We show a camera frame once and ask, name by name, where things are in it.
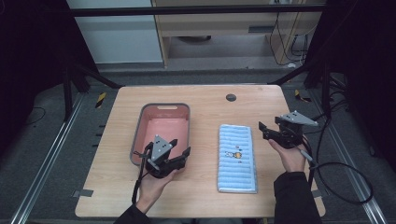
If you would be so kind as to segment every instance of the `human hand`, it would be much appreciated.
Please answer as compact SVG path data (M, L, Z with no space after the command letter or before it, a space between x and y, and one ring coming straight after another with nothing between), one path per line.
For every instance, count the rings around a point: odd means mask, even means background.
M151 206L160 198L163 189L173 180L176 173L177 170L174 170L162 179L155 178L152 175L143 177L142 183L140 184L139 200L136 203L136 208L146 214Z
M269 139L268 143L273 149L279 153L280 159L282 160L283 167L286 172L303 172L305 168L305 157L300 150L305 150L303 145L285 149L280 146L275 140Z

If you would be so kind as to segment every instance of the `striped blue cloth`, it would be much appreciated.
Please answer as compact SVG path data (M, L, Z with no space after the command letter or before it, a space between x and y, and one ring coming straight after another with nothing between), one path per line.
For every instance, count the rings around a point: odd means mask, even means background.
M250 127L220 125L218 190L232 193L257 193L256 166Z

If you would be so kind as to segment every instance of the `person's right hand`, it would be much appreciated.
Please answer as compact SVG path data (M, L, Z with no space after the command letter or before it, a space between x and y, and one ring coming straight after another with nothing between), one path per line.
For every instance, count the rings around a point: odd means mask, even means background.
M301 154L300 150L305 150L303 145L285 149L280 146L275 140L269 139L268 143L275 149L282 160L283 167L286 172L303 172L305 168L305 157Z

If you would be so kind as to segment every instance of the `human arm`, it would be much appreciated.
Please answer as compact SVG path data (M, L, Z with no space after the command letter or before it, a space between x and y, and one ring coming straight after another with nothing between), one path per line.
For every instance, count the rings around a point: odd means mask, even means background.
M269 144L282 160L286 173L274 182L276 196L275 224L321 223L315 200L306 181L304 146L285 149L274 140Z
M157 202L163 193L165 186L172 181L177 170L168 176L158 179L152 175L143 177L139 188L139 200L136 204L131 205L115 222L115 224L147 224L149 218L146 216L147 211Z

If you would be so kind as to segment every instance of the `wooden table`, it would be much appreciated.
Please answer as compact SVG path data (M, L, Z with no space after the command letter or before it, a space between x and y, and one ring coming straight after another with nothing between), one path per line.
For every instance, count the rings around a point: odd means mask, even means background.
M236 101L226 100L229 93L236 95ZM289 109L280 87L270 85L121 88L84 185L93 195L79 198L77 216L118 217L131 205L138 167L130 161L130 150L140 111L148 103L185 103L191 109L191 155L186 170L168 184L149 210L149 217L274 216L273 183L284 168L278 154L262 139L258 123L277 130L274 117L289 113ZM220 124L251 127L257 194L218 192ZM321 199L316 202L323 216Z

